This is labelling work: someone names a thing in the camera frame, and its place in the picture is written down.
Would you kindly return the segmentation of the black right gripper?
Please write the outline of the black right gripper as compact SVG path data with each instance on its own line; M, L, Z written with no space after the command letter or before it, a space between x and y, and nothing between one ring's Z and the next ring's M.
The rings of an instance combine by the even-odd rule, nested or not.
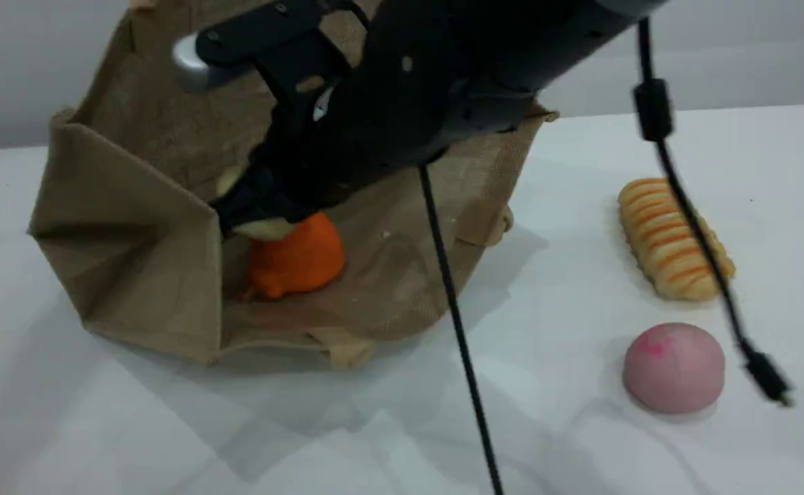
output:
M360 63L333 88L325 116L295 137L271 126L252 151L255 167L220 174L210 206L223 238L286 238L318 212L314 207L335 206L439 157L460 138L451 94L465 66L448 30L371 28Z

